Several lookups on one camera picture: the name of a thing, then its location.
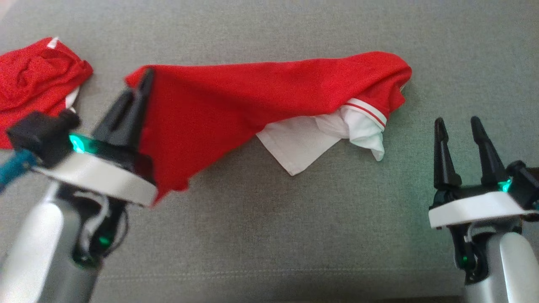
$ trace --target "red stripe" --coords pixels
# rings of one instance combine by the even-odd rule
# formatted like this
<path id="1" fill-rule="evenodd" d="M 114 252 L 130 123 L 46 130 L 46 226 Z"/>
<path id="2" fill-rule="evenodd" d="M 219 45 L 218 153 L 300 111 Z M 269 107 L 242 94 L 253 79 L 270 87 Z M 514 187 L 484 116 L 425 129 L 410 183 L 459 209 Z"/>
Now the red stripe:
<path id="1" fill-rule="evenodd" d="M 345 103 L 344 105 L 354 106 L 354 107 L 357 107 L 357 108 L 361 109 L 362 111 L 367 112 L 368 114 L 370 114 L 371 116 L 373 116 L 374 119 L 378 120 L 378 122 L 380 122 L 380 124 L 383 125 L 384 128 L 385 128 L 385 123 L 382 122 L 382 121 L 380 120 L 380 118 L 378 118 L 378 117 L 377 117 L 374 113 L 372 113 L 370 110 L 368 110 L 368 109 L 366 109 L 366 108 L 364 108 L 364 107 L 362 107 L 362 106 L 359 106 L 359 105 L 356 105 L 356 104 L 353 104 L 353 103 L 348 103 L 348 102 Z"/>

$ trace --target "red cloth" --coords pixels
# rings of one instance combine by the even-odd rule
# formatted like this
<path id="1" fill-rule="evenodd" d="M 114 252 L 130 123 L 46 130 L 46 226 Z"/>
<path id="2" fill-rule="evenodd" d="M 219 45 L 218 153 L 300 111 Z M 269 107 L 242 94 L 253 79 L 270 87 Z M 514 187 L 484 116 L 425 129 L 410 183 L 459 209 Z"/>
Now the red cloth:
<path id="1" fill-rule="evenodd" d="M 126 77 L 135 87 L 149 66 Z M 400 57 L 370 52 L 340 59 L 219 66 L 151 65 L 154 84 L 140 152 L 151 156 L 159 190 L 188 179 L 271 122 L 336 111 L 361 99 L 386 117 L 404 103 L 412 70 Z"/>
<path id="2" fill-rule="evenodd" d="M 65 97 L 93 73 L 60 41 L 47 47 L 51 40 L 0 56 L 0 148 L 11 148 L 6 129 L 33 111 L 59 114 Z"/>

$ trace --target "blue cable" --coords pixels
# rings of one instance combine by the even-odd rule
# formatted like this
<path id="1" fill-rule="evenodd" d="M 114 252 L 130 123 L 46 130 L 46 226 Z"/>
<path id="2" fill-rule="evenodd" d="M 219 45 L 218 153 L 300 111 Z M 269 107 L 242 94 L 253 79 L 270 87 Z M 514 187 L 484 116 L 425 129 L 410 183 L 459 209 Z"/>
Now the blue cable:
<path id="1" fill-rule="evenodd" d="M 11 181 L 26 174 L 35 165 L 37 159 L 31 151 L 16 151 L 11 159 L 0 166 L 0 194 Z"/>

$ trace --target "cable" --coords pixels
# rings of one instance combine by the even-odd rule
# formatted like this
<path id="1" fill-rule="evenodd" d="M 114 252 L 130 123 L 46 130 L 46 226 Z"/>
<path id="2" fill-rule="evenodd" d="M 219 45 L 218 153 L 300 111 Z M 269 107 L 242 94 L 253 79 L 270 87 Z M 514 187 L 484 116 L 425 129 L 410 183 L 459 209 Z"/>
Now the cable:
<path id="1" fill-rule="evenodd" d="M 27 149 L 16 151 L 14 156 L 0 165 L 0 193 L 16 178 L 26 174 L 30 168 L 37 165 L 37 159 Z"/>
<path id="2" fill-rule="evenodd" d="M 123 241 L 126 239 L 127 237 L 127 232 L 129 231 L 129 215 L 127 214 L 127 208 L 124 208 L 123 209 L 123 217 L 124 217 L 124 221 L 126 222 L 124 227 L 123 227 L 123 233 L 122 235 L 120 236 L 120 239 L 118 239 L 117 242 L 115 242 L 114 244 L 112 244 L 108 249 L 107 251 L 105 251 L 103 253 L 103 257 L 106 258 L 108 257 L 111 253 L 113 253 L 118 247 L 120 247 L 120 245 L 122 245 Z"/>

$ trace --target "gray fabric surface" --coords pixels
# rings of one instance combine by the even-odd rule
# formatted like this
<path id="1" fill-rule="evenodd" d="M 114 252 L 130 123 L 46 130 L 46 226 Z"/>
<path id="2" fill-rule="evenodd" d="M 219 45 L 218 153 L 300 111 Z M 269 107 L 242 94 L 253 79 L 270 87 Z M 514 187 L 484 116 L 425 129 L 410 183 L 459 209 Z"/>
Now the gray fabric surface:
<path id="1" fill-rule="evenodd" d="M 130 210 L 130 234 L 106 261 L 93 301 L 456 295 L 463 276 L 450 235 L 427 217 L 433 122 L 445 118 L 465 184 L 480 177 L 474 114 L 505 164 L 539 164 L 538 11 L 533 1 L 20 0 L 0 22 L 0 53 L 59 36 L 88 60 L 85 133 L 143 64 L 400 55 L 414 75 L 384 133 L 382 162 L 341 141 L 290 177 L 253 139 L 189 191 Z M 27 176 L 0 196 L 0 254 L 45 188 L 46 179 Z"/>

